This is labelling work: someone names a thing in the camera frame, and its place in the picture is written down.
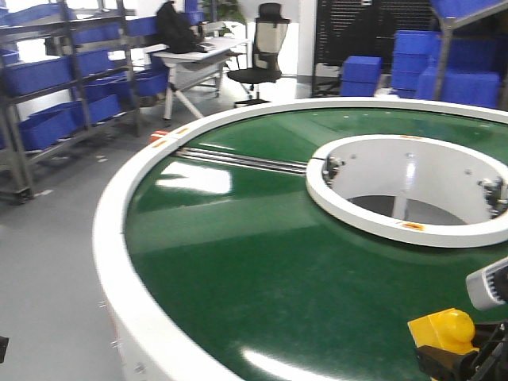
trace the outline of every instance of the green conveyor belt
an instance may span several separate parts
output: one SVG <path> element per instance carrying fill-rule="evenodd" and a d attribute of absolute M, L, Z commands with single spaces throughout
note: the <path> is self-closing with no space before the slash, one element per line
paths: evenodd
<path fill-rule="evenodd" d="M 306 163 L 328 141 L 371 133 L 446 140 L 508 163 L 505 125 L 403 110 L 256 117 L 187 146 Z M 424 381 L 409 320 L 450 307 L 475 321 L 506 318 L 503 308 L 474 310 L 464 280 L 508 244 L 428 248 L 373 236 L 322 211 L 299 175 L 170 156 L 133 196 L 125 239 L 167 315 L 249 381 L 278 379 L 249 353 L 342 381 Z"/>

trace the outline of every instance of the black wall panel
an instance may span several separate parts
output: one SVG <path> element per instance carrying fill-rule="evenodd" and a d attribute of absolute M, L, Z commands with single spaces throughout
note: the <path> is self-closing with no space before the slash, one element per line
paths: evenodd
<path fill-rule="evenodd" d="M 380 56 L 389 70 L 395 31 L 429 30 L 432 24 L 429 0 L 319 0 L 314 67 L 342 66 L 349 56 Z"/>

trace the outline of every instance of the white desk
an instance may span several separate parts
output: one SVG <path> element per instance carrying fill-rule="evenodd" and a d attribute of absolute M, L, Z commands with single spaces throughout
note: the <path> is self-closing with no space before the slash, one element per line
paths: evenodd
<path fill-rule="evenodd" d="M 206 42 L 213 46 L 208 47 L 206 53 L 190 52 L 175 54 L 170 52 L 156 52 L 154 56 L 160 57 L 169 68 L 167 78 L 166 106 L 164 119 L 171 119 L 173 96 L 176 96 L 187 109 L 197 118 L 203 117 L 199 110 L 185 97 L 181 91 L 213 79 L 215 90 L 221 89 L 222 69 L 225 62 L 231 57 L 228 52 L 240 44 L 246 44 L 247 39 L 213 37 Z"/>

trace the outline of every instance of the potted plant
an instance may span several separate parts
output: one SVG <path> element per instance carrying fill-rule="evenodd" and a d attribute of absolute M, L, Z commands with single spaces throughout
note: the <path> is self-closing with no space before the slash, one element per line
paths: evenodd
<path fill-rule="evenodd" d="M 247 25 L 244 15 L 240 10 L 238 0 L 215 0 L 217 7 L 217 20 L 218 21 L 233 21 Z M 205 20 L 211 20 L 211 0 L 201 0 L 201 8 L 205 14 Z M 229 28 L 224 28 L 221 35 L 231 33 Z"/>

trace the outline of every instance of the orange label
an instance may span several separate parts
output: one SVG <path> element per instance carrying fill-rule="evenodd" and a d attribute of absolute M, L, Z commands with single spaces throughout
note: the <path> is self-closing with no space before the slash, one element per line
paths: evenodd
<path fill-rule="evenodd" d="M 404 137 L 406 139 L 423 139 L 423 137 L 414 137 L 412 135 L 400 135 L 400 137 Z"/>
<path fill-rule="evenodd" d="M 154 144 L 154 145 L 152 146 L 152 148 L 158 148 L 158 147 L 160 147 L 161 145 L 166 144 L 166 143 L 167 143 L 167 140 L 161 140 L 159 143 Z"/>
<path fill-rule="evenodd" d="M 188 127 L 184 128 L 184 129 L 180 129 L 180 130 L 179 130 L 178 132 L 176 132 L 175 134 L 176 134 L 176 135 L 180 135 L 181 133 L 185 133 L 188 129 L 189 129 Z"/>
<path fill-rule="evenodd" d="M 416 222 L 402 222 L 402 227 L 413 230 L 419 230 L 421 232 L 425 230 L 425 225 L 417 224 Z"/>

